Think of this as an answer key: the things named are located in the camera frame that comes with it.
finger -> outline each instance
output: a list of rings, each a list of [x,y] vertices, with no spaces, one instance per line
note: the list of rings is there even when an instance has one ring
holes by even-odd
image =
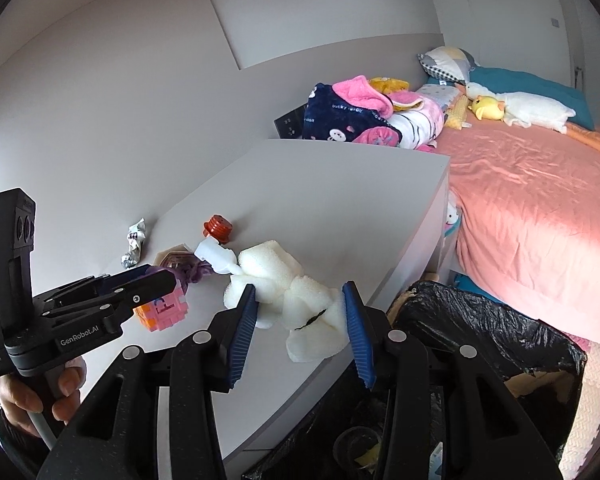
[[[67,423],[71,420],[75,412],[80,407],[80,390],[75,390],[71,395],[64,399],[56,400],[51,408],[51,412],[56,420],[62,420]]]
[[[86,379],[86,376],[87,376],[87,363],[84,362],[84,358],[82,356],[80,356],[75,359],[71,359],[70,361],[67,361],[64,364],[64,367],[65,368],[79,368],[80,384],[78,385],[78,388],[81,388],[82,385],[84,384],[84,380]]]
[[[0,403],[2,404],[3,401],[15,404],[28,412],[41,413],[43,409],[38,394],[12,375],[1,378]]]
[[[66,368],[58,378],[58,388],[65,397],[70,396],[75,390],[78,389],[80,382],[82,381],[82,377],[80,374],[82,373],[81,368],[71,367]]]
[[[36,430],[36,427],[33,425],[27,412],[11,403],[3,407],[3,409],[4,415],[7,417],[7,420],[12,426],[19,428],[20,430],[25,431],[33,436],[40,437],[38,430]]]

electrical outlet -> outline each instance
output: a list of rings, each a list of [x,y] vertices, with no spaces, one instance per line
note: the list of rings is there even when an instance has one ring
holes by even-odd
[[[299,139],[302,137],[305,108],[306,105],[299,106],[273,121],[280,139]]]

red bottle cap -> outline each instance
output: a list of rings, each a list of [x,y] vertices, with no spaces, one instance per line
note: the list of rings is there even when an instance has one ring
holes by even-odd
[[[220,215],[213,215],[208,222],[204,224],[204,230],[202,231],[203,236],[212,236],[221,244],[225,244],[229,241],[229,235],[234,226],[231,222],[221,217]]]

crumpled paper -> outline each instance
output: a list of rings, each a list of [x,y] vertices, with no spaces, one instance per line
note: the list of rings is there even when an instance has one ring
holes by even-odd
[[[140,251],[145,238],[146,227],[144,225],[144,218],[141,218],[137,224],[129,227],[129,232],[126,235],[126,240],[129,242],[129,250],[121,258],[122,266],[125,269],[135,267],[140,261]]]

black trash bag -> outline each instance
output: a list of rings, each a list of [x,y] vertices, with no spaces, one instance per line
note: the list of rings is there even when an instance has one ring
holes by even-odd
[[[355,364],[350,364],[294,430],[242,474],[242,480],[346,480],[333,457],[333,444],[355,426],[382,435],[386,401],[385,394],[365,388]]]
[[[548,326],[506,305],[434,282],[418,282],[416,295],[400,307],[394,322],[433,348],[474,346],[503,381],[522,372],[566,371],[574,377],[568,402],[558,402],[548,386],[518,400],[554,455],[559,458],[580,398],[585,353]],[[445,440],[440,387],[431,385],[429,452]],[[242,480],[346,480],[333,457],[336,439],[349,428],[384,430],[386,394],[371,393],[355,364],[334,383],[296,428],[266,457],[242,474]]]
[[[503,381],[526,373],[566,372],[566,402],[560,402],[552,384],[518,397],[557,460],[573,425],[587,355],[568,336],[540,320],[479,294],[436,282],[417,282],[415,295],[407,298],[394,327],[432,348],[455,351],[462,345],[477,349]],[[440,412],[433,402],[432,414]],[[443,428],[437,437],[444,440]]]

